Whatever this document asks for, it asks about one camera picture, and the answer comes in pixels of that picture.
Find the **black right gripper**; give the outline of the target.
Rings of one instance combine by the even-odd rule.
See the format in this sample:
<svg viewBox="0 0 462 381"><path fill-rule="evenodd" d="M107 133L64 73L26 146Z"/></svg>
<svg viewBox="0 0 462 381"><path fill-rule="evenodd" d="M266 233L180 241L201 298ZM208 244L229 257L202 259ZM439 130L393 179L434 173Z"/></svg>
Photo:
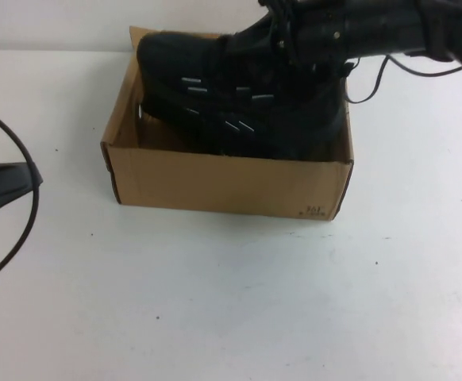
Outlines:
<svg viewBox="0 0 462 381"><path fill-rule="evenodd" d="M346 1L263 1L273 45L287 56L347 56Z"/></svg>

